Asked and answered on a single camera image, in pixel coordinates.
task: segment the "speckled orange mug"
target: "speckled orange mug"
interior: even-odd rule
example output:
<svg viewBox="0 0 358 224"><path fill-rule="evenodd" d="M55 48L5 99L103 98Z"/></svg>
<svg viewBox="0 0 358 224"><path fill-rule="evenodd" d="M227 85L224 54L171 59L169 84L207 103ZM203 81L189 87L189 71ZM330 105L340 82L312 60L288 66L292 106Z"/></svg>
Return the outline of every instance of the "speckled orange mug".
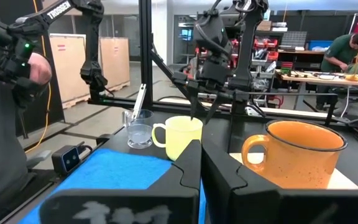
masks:
<svg viewBox="0 0 358 224"><path fill-rule="evenodd" d="M249 137L242 146L245 166L284 189L326 189L347 141L318 124L276 120L266 124L266 135ZM260 164L248 161L249 150L265 148Z"/></svg>

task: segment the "man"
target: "man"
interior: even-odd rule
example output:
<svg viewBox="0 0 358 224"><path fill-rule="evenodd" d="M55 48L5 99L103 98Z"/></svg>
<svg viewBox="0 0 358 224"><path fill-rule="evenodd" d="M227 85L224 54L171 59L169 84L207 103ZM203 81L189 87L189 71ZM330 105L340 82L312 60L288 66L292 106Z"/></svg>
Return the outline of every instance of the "man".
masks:
<svg viewBox="0 0 358 224"><path fill-rule="evenodd" d="M31 55L29 64L29 78L42 85L40 95L52 77L52 69L48 60L36 53ZM0 219L15 209L12 201L34 184L35 174L28 172L25 152L16 138L15 118L16 109L25 109L36 97L0 82Z"/></svg>
<svg viewBox="0 0 358 224"><path fill-rule="evenodd" d="M358 34L342 35L335 39L326 51L323 62L321 62L321 71L345 72L357 54ZM317 86L317 93L329 93L330 91L330 86ZM317 110L323 110L325 103L330 103L329 96L316 97Z"/></svg>

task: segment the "blue cloth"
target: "blue cloth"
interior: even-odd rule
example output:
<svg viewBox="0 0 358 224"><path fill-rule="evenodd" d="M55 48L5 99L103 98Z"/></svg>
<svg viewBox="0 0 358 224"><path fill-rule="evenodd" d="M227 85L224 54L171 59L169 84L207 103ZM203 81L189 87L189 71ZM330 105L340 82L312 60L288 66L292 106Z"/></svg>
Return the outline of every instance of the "blue cloth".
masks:
<svg viewBox="0 0 358 224"><path fill-rule="evenodd" d="M166 173L171 161L152 156L137 156L98 149L67 177L50 195L67 189L136 189L144 190ZM206 200L201 183L199 223L205 222ZM40 205L20 223L38 224Z"/></svg>

